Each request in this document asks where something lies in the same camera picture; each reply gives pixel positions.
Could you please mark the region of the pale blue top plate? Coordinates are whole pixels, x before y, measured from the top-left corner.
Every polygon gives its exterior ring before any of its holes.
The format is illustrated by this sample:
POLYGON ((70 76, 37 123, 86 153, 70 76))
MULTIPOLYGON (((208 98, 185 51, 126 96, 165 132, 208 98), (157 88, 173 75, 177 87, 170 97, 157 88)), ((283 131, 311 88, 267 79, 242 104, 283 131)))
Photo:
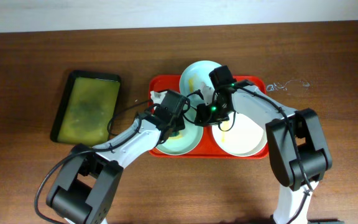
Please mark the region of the pale blue top plate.
POLYGON ((191 106, 197 107, 204 104, 200 91, 201 83, 205 82, 205 84, 214 88, 209 74, 220 66, 219 63, 202 60, 192 63, 184 70, 179 82, 180 93, 190 99, 191 106))

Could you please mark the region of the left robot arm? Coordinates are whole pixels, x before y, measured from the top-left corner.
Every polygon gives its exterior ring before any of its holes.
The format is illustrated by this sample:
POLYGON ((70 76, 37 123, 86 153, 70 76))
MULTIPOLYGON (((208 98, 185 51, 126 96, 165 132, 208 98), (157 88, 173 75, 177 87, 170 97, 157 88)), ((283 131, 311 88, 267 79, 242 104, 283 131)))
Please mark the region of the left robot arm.
POLYGON ((153 93, 153 104, 109 141, 76 145, 53 171, 46 204, 69 223, 105 223, 124 169, 140 155, 184 129, 187 97, 173 90, 153 93))

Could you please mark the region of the pale green plate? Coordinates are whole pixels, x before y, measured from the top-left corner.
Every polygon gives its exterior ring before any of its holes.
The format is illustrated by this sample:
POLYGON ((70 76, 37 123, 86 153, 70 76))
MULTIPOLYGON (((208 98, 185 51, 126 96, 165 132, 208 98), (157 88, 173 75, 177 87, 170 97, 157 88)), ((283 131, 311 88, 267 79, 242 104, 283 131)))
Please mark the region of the pale green plate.
POLYGON ((170 155, 179 156, 192 151, 203 137, 203 127, 196 126, 185 118, 183 119, 185 128, 182 131, 183 137, 181 139, 167 139, 163 144, 157 146, 157 150, 170 155))

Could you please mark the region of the yellow green sponge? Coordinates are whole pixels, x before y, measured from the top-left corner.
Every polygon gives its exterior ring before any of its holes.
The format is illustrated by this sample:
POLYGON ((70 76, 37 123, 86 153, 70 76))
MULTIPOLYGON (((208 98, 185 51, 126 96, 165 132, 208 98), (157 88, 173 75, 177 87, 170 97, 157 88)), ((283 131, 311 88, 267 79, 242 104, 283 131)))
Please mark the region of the yellow green sponge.
POLYGON ((172 132, 169 139, 181 139, 183 137, 182 131, 172 132))

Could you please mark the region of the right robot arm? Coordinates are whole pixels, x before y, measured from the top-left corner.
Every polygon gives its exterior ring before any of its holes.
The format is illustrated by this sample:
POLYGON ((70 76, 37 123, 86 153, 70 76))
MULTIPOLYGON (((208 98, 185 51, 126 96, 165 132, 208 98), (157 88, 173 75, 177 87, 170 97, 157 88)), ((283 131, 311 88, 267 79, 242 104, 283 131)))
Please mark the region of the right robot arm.
POLYGON ((333 165, 316 112, 296 110, 273 100, 254 83, 237 81, 226 65, 204 68, 199 75, 204 102, 197 106, 196 124, 219 124, 235 112, 259 125, 280 184, 271 219, 274 223, 307 223, 311 196, 333 165))

